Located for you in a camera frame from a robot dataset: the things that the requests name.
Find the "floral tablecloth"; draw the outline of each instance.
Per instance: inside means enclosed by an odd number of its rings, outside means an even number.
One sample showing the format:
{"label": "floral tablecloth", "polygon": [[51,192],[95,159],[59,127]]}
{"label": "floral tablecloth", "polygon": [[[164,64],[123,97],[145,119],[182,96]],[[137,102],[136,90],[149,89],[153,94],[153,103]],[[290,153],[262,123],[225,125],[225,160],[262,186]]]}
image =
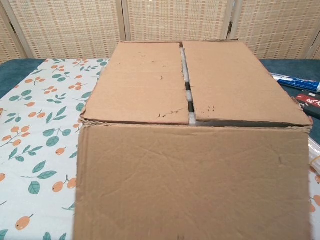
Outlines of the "floral tablecloth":
{"label": "floral tablecloth", "polygon": [[[107,59],[47,59],[0,100],[0,240],[71,240],[79,115]],[[320,175],[309,172],[313,239]]]}

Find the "blue fabric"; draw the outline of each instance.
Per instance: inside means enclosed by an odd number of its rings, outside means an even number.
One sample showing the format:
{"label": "blue fabric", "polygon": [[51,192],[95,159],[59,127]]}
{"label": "blue fabric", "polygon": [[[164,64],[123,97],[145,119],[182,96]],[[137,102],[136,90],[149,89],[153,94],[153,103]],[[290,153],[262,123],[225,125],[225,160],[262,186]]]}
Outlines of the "blue fabric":
{"label": "blue fabric", "polygon": [[[44,59],[15,59],[0,65],[0,98],[34,71]],[[301,79],[320,81],[320,60],[261,60],[269,72]],[[301,91],[282,87],[292,97]],[[320,144],[320,119],[313,119],[310,136]]]}
{"label": "blue fabric", "polygon": [[18,85],[44,59],[14,59],[0,65],[0,99]]}

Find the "blue tube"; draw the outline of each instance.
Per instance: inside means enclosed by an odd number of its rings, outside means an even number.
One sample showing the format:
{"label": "blue tube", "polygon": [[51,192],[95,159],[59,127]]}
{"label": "blue tube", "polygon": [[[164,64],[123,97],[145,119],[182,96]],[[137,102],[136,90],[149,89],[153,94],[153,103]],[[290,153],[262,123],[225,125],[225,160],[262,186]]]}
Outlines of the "blue tube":
{"label": "blue tube", "polygon": [[308,90],[314,93],[320,92],[320,82],[318,81],[305,80],[276,73],[271,73],[271,75],[280,85],[285,85],[296,89]]}

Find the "corrugated cardboard edge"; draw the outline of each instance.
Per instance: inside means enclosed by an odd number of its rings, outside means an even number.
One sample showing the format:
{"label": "corrugated cardboard edge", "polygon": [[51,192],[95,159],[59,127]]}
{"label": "corrugated cardboard edge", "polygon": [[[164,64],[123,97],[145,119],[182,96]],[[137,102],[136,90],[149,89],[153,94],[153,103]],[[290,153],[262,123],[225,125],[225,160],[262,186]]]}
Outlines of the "corrugated cardboard edge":
{"label": "corrugated cardboard edge", "polygon": [[247,125],[247,126],[206,126],[206,125],[198,125],[198,126],[194,126],[194,125],[175,125],[175,124],[152,124],[152,123],[147,123],[147,124],[141,124],[139,123],[134,123],[134,122],[103,122],[103,121],[98,121],[98,120],[90,120],[90,119],[85,119],[85,118],[80,118],[81,123],[83,124],[84,128],[87,127],[93,127],[93,126],[105,126],[105,127],[109,127],[109,126],[117,126],[117,127],[172,127],[172,128],[226,128],[226,129],[254,129],[254,130],[288,130],[288,131],[298,131],[298,132],[303,132],[306,134],[310,133],[311,127],[309,126],[270,126],[270,127],[265,127],[265,126],[251,126],[251,125]]}

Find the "cardboard box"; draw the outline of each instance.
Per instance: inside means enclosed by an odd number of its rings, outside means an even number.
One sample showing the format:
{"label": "cardboard box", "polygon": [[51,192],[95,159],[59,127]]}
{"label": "cardboard box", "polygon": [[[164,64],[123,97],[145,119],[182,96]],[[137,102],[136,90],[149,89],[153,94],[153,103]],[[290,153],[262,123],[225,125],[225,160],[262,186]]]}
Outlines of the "cardboard box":
{"label": "cardboard box", "polygon": [[76,240],[309,239],[310,122],[243,43],[120,43],[81,118]]}

